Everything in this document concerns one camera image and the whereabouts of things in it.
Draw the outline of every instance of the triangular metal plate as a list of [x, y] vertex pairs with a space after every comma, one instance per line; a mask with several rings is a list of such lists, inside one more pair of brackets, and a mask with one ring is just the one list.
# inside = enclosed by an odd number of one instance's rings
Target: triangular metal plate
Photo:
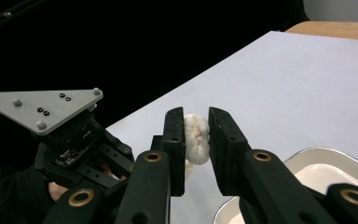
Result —
[[38, 135], [46, 135], [103, 98], [99, 89], [2, 91], [0, 113]]

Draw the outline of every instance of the metal mounting plate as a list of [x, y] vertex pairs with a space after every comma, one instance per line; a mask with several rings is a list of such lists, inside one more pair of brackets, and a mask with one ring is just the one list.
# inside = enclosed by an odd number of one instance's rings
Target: metal mounting plate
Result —
[[103, 98], [99, 89], [2, 91], [0, 113], [38, 135], [46, 135]]

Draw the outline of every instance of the dark wall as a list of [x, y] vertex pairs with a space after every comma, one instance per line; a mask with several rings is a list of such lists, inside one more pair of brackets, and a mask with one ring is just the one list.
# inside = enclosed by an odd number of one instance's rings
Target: dark wall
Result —
[[[94, 115], [107, 127], [284, 30], [286, 2], [45, 1], [0, 24], [0, 91], [97, 87]], [[0, 165], [28, 165], [35, 153], [28, 131], [0, 115]]]

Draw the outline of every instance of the white tabletop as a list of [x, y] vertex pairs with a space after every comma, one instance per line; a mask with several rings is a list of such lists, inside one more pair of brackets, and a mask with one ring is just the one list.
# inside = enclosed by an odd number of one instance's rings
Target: white tabletop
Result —
[[[226, 110], [252, 148], [283, 161], [309, 147], [358, 160], [358, 40], [269, 32], [107, 131], [136, 157], [162, 135], [165, 113], [178, 106], [205, 118], [209, 106]], [[185, 195], [172, 197], [171, 223], [213, 223], [229, 198], [217, 187], [211, 161], [196, 165]]]

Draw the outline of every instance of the white tray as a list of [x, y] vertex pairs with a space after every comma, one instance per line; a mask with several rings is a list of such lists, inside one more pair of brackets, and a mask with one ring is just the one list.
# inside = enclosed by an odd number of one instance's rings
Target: white tray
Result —
[[[334, 183], [358, 186], [358, 160], [331, 148], [313, 147], [301, 150], [284, 164], [303, 185], [322, 194]], [[224, 203], [213, 219], [213, 224], [244, 223], [239, 197], [233, 197]]]

